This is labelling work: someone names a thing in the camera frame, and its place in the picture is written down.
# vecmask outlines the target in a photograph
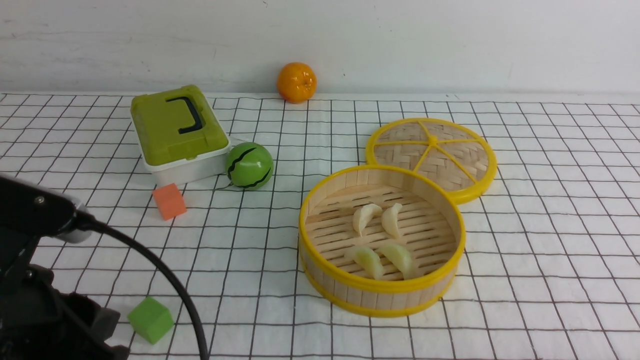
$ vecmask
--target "foam cube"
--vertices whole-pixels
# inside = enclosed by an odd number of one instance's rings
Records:
[[[165,220],[175,218],[187,212],[184,199],[176,184],[169,184],[153,191],[156,206]]]
[[[151,344],[157,343],[174,325],[169,309],[153,297],[142,300],[127,318],[134,331]]]

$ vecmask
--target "orange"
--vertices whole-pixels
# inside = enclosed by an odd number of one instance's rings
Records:
[[[294,104],[307,101],[316,92],[316,75],[305,63],[288,63],[278,75],[277,87],[286,101]]]

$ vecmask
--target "toy watermelon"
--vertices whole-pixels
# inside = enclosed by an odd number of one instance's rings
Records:
[[[273,158],[267,149],[255,142],[234,147],[227,156],[227,176],[233,185],[256,190],[273,174]]]

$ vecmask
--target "black handle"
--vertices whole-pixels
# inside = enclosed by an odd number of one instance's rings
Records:
[[[198,113],[196,106],[193,104],[193,101],[191,101],[191,99],[189,99],[186,96],[180,96],[174,99],[168,99],[166,102],[176,101],[176,100],[184,100],[184,102],[187,104],[187,107],[189,108],[189,111],[191,112],[191,116],[193,117],[193,120],[195,121],[195,124],[193,124],[192,126],[178,129],[178,134],[186,134],[192,131],[200,130],[202,128],[202,119],[200,118],[200,114]]]

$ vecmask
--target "toy dumpling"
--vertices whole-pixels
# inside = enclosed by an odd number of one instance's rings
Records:
[[[413,262],[411,253],[406,247],[398,244],[388,244],[378,249],[403,275],[405,280],[418,277],[418,267]]]
[[[360,265],[375,280],[380,280],[385,273],[380,257],[369,247],[363,245],[351,247],[344,253],[344,257]]]
[[[382,228],[394,239],[400,239],[402,234],[398,227],[398,212],[402,209],[402,204],[395,203],[382,214]]]
[[[367,204],[357,209],[353,214],[353,229],[362,236],[362,231],[371,221],[373,216],[382,214],[382,208],[375,204]]]

